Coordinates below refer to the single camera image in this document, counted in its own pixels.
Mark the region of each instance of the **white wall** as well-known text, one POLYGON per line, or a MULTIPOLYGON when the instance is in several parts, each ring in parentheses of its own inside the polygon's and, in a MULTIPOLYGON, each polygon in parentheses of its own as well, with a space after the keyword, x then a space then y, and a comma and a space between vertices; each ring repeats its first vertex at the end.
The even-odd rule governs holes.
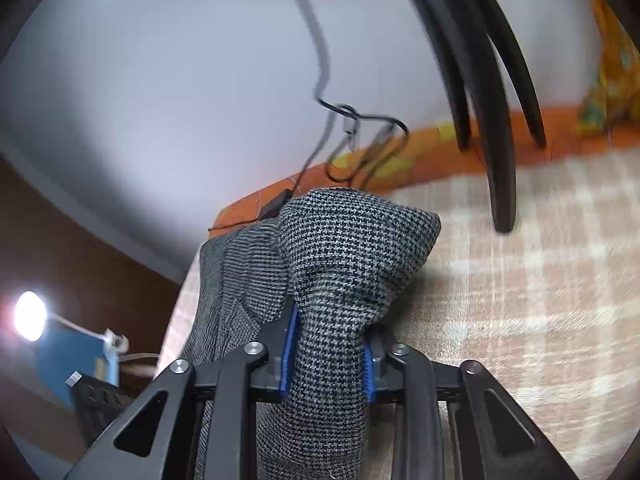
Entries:
MULTIPOLYGON (((313 1, 330 100, 409 126, 448 115, 408 0, 313 1)), ((578 102, 599 50, 588 0, 498 1, 541 104, 578 102)), ((316 75, 292 0, 46 0, 0 66, 0 130, 108 224, 94 232, 186 270, 220 208, 299 169, 324 120, 316 75)))

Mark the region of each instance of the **brown wall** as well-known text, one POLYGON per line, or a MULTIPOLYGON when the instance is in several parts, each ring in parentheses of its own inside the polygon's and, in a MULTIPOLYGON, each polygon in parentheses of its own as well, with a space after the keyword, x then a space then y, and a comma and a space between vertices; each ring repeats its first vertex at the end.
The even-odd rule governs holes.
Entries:
POLYGON ((85 231, 0 157, 0 314, 25 290, 95 332, 158 352, 179 286, 85 231))

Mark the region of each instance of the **checkered cloth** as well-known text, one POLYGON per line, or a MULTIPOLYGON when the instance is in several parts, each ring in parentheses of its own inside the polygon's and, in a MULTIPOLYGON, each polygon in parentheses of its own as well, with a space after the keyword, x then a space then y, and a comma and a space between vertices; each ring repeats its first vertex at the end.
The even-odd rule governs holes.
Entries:
MULTIPOLYGON (((640 426, 640 150, 518 170, 517 181, 508 236, 494 232, 485 177, 392 193, 442 220, 392 324, 434 360, 482 361, 578 476, 601 480, 640 426)), ((197 282, 196 257, 159 369, 189 334, 197 282)), ((391 424, 388 412, 373 420, 363 478, 389 478, 391 424)))

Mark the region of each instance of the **black device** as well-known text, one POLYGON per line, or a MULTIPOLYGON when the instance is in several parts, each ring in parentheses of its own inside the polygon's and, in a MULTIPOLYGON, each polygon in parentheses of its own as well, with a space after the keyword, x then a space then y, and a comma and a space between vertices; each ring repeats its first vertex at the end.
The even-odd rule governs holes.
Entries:
MULTIPOLYGON (((223 359, 199 366, 174 361, 104 430, 66 479, 193 478, 208 400, 213 409, 204 478, 254 479, 255 403, 280 402, 287 395, 297 319, 289 296, 279 319, 223 359)), ((364 355, 366 398, 396 405, 392 480, 443 480, 439 401, 447 403, 458 480, 577 479, 479 362, 432 362, 397 342, 382 324, 367 331, 364 355)))

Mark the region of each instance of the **white curved edge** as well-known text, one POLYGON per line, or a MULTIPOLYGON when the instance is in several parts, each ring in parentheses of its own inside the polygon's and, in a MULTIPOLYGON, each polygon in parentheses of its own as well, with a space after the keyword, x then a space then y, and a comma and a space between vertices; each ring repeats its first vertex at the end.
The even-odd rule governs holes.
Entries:
POLYGON ((172 282, 182 283, 184 279, 183 270, 180 270, 174 264, 158 256, 149 248, 142 246, 133 238, 123 234, 76 201, 48 175, 38 170, 38 168, 20 152, 20 149, 1 132, 0 153, 4 155, 6 160, 16 169, 21 177, 79 226, 100 238, 100 240, 109 244, 111 247, 114 247, 172 282))

